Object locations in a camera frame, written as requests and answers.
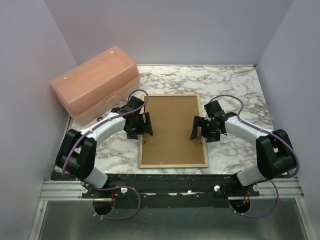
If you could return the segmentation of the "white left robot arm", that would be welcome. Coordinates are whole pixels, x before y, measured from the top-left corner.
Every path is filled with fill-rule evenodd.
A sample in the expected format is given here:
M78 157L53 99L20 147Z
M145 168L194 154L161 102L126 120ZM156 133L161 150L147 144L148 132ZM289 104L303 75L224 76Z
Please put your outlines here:
M133 140L145 134L152 136L150 114L141 113L147 100L131 96L126 105L113 108L94 125L81 131L68 130L55 160L55 165L62 170L62 174L71 174L94 186L93 191L99 197L107 197L111 185L107 182L108 176L95 167L97 147L120 131L125 131L126 137Z

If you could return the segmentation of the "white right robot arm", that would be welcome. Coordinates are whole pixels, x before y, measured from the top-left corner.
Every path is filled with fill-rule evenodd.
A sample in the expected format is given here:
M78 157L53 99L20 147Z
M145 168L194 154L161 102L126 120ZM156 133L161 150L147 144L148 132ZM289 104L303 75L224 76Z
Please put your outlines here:
M286 131L267 130L241 118L240 113L226 113L217 100L204 106L206 116L193 118L190 139L200 134L206 141L218 142L221 135L232 134L255 147L256 164L233 175L230 191L241 196L248 186L272 180L291 170L299 169L299 162Z

